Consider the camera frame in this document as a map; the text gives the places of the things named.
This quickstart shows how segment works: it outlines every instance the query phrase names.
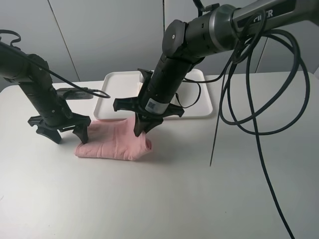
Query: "tabletop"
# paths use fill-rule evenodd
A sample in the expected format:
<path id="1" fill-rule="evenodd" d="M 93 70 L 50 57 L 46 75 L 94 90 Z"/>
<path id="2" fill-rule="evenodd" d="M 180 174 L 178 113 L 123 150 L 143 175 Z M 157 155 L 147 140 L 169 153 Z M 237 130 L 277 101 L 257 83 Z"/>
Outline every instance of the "tabletop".
<path id="1" fill-rule="evenodd" d="M 251 74 L 255 108 L 288 73 Z M 279 204 L 296 238 L 319 238 L 319 82 L 311 78 L 309 106 L 293 127 L 261 137 Z M 79 82 L 101 88 L 103 82 Z M 55 88 L 67 87 L 64 83 Z M 247 239 L 289 235 L 277 213 L 255 137 L 220 122 L 212 166 L 221 81 L 208 85 L 209 119 L 165 120 L 147 137 L 154 151 L 138 162 L 78 158 L 79 139 L 61 133 L 55 144 L 27 120 L 37 112 L 18 86 L 0 93 L 0 238 L 3 239 Z M 233 108 L 249 115 L 245 75 L 232 80 Z M 258 117 L 260 131 L 284 126 L 305 95 L 298 72 L 282 97 Z M 96 98 L 68 101 L 93 117 Z M 228 119 L 230 114 L 225 109 Z"/>

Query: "white tray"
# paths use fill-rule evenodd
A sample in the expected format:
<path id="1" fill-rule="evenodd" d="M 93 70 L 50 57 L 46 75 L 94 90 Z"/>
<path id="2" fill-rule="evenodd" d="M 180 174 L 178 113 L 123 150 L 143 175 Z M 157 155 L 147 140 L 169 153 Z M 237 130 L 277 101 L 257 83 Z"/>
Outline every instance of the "white tray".
<path id="1" fill-rule="evenodd" d="M 200 70 L 193 69 L 186 75 L 186 78 L 195 81 L 204 81 L 204 75 Z M 139 71 L 112 72 L 104 79 L 102 91 L 111 96 L 110 99 L 98 98 L 94 117 L 97 120 L 122 120 L 132 116 L 131 111 L 117 111 L 113 109 L 115 98 L 136 97 L 138 94 L 138 82 L 140 81 Z M 201 84 L 201 96 L 199 101 L 192 107 L 184 109 L 182 118 L 178 116 L 169 116 L 164 119 L 189 119 L 208 117 L 213 112 L 213 106 L 208 93 L 206 84 Z M 180 103 L 183 106 L 189 106 L 194 103 L 198 96 L 197 84 L 182 83 L 177 93 Z"/>

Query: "barcode sticker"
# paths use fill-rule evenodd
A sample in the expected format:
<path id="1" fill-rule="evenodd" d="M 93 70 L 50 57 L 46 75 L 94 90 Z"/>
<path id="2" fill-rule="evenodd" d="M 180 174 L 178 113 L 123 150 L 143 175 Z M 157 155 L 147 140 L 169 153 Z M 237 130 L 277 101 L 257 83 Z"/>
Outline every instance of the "barcode sticker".
<path id="1" fill-rule="evenodd" d="M 152 114 L 161 115 L 166 111 L 168 105 L 169 103 L 163 104 L 150 98 L 145 107 L 145 110 Z"/>

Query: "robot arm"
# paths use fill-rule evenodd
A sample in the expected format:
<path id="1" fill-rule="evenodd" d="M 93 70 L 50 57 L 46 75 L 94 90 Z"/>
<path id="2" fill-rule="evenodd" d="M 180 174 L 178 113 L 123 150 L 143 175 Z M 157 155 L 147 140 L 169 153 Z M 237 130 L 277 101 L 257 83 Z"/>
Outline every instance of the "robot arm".
<path id="1" fill-rule="evenodd" d="M 265 30 L 311 20 L 319 25 L 319 0 L 258 0 L 244 8 L 212 5 L 209 13 L 186 23 L 174 20 L 166 29 L 163 54 L 154 73 L 141 70 L 145 82 L 137 97 L 115 99 L 114 110 L 134 111 L 138 136 L 163 122 L 163 117 L 183 115 L 182 107 L 170 104 L 186 74 L 205 56 L 233 50 L 238 36 L 252 15 L 266 12 Z M 254 35 L 257 16 L 247 33 Z"/>

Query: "folded pink towel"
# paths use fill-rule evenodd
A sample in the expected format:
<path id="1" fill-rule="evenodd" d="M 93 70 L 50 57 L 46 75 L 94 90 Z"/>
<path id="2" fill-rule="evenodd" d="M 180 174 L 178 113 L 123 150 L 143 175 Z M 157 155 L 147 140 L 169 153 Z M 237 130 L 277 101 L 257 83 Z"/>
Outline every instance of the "folded pink towel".
<path id="1" fill-rule="evenodd" d="M 134 135 L 135 116 L 122 121 L 93 121 L 88 127 L 89 141 L 79 144 L 78 157 L 136 160 L 151 152 L 152 143 L 145 133 Z"/>

